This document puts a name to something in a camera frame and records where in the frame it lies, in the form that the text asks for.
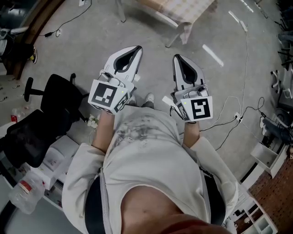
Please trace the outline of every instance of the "white hoodie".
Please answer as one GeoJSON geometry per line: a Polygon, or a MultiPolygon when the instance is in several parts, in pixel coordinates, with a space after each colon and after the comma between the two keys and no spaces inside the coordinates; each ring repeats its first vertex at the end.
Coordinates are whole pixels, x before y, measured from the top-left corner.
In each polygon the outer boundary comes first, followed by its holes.
{"type": "Polygon", "coordinates": [[[85,200],[102,167],[106,234],[121,233],[122,199],[131,188],[142,185],[158,189],[183,213],[209,223],[211,213],[199,163],[218,178],[226,219],[238,199],[237,181],[209,142],[200,138],[188,149],[180,145],[176,122],[166,113],[125,106],[106,155],[87,144],[78,149],[63,188],[64,213],[78,230],[87,234],[85,200]]]}

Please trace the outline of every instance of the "plastic bottle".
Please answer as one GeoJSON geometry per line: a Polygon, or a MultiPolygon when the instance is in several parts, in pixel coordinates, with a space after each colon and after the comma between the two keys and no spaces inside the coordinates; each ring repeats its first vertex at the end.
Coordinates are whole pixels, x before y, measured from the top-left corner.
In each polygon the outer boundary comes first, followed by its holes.
{"type": "Polygon", "coordinates": [[[44,193],[45,186],[41,178],[28,171],[8,196],[13,205],[22,212],[31,214],[44,193]]]}
{"type": "Polygon", "coordinates": [[[11,113],[11,121],[19,122],[35,110],[33,105],[22,106],[19,108],[13,108],[11,113]]]}

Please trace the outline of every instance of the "chair backrest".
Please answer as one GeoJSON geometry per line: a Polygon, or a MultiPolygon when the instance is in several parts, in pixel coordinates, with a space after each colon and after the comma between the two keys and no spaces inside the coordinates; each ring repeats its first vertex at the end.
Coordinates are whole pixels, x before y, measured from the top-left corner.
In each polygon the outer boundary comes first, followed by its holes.
{"type": "Polygon", "coordinates": [[[75,118],[81,101],[81,92],[70,81],[52,74],[44,90],[41,110],[47,114],[66,109],[75,118]]]}
{"type": "Polygon", "coordinates": [[[3,151],[16,168],[24,162],[39,167],[50,145],[56,137],[65,135],[71,124],[70,114],[65,109],[51,115],[35,110],[7,129],[3,151]]]}

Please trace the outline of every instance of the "printed graphic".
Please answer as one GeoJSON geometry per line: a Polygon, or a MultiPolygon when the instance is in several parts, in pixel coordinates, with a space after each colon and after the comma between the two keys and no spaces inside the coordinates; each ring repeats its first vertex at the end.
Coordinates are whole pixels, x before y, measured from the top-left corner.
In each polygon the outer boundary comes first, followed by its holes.
{"type": "Polygon", "coordinates": [[[191,107],[195,120],[211,117],[209,102],[206,98],[191,100],[191,107]]]}
{"type": "Polygon", "coordinates": [[[123,108],[124,104],[127,102],[127,100],[128,100],[128,94],[126,93],[125,96],[117,104],[117,106],[115,106],[114,110],[116,112],[120,111],[123,108]]]}
{"type": "Polygon", "coordinates": [[[107,109],[102,108],[102,107],[100,107],[100,106],[94,106],[94,105],[92,105],[92,106],[93,106],[94,108],[100,110],[100,111],[103,111],[103,112],[107,112],[107,113],[109,113],[109,114],[112,114],[112,112],[111,112],[110,110],[107,110],[107,109]]]}
{"type": "Polygon", "coordinates": [[[92,96],[92,102],[110,107],[114,99],[116,90],[116,87],[99,83],[94,95],[92,96]]]}
{"type": "Polygon", "coordinates": [[[182,103],[180,103],[178,106],[177,106],[182,114],[182,117],[185,121],[189,120],[189,117],[184,109],[184,107],[182,106],[182,103]]]}

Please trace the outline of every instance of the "hoodie sleeve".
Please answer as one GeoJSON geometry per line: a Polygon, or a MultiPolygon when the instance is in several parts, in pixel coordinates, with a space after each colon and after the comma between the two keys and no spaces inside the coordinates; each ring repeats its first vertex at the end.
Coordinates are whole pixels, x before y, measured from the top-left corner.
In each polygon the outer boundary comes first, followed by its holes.
{"type": "Polygon", "coordinates": [[[101,150],[82,143],[72,160],[63,186],[63,211],[72,225],[84,234],[88,233],[84,219],[87,193],[103,166],[104,157],[101,150]]]}

